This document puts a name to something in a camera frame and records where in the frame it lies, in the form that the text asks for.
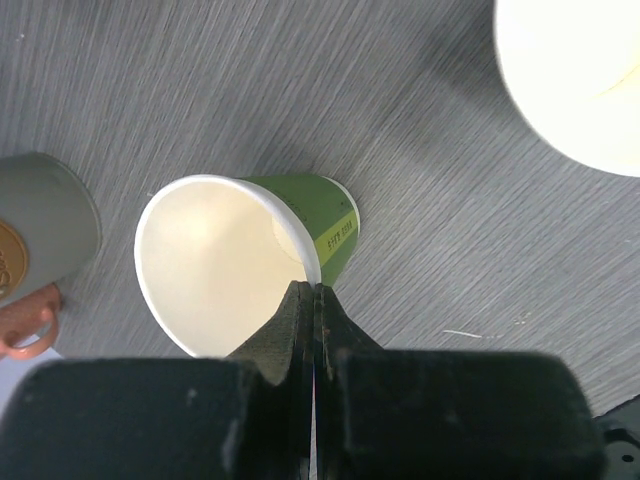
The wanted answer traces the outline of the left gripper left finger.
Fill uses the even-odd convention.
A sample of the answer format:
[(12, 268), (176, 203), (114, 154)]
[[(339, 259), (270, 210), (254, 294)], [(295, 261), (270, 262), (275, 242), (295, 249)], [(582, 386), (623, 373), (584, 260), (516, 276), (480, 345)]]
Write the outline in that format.
[(314, 290), (226, 358), (57, 360), (1, 419), (5, 479), (305, 479)]

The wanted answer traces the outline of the green paper cup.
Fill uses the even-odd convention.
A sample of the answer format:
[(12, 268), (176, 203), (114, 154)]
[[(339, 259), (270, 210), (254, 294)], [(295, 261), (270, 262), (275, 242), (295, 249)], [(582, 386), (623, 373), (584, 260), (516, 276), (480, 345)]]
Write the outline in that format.
[(192, 175), (149, 200), (135, 270), (181, 350), (223, 357), (271, 319), (291, 282), (334, 286), (360, 231), (354, 197), (329, 177)]
[(638, 176), (638, 2), (497, 1), (493, 33), (505, 87), (546, 143)]

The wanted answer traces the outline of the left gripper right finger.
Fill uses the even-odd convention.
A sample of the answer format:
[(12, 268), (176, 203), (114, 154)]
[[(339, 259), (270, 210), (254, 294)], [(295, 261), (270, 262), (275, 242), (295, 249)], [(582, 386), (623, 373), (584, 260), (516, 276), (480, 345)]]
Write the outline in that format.
[(314, 291), (322, 479), (598, 479), (605, 447), (557, 357), (386, 350)]

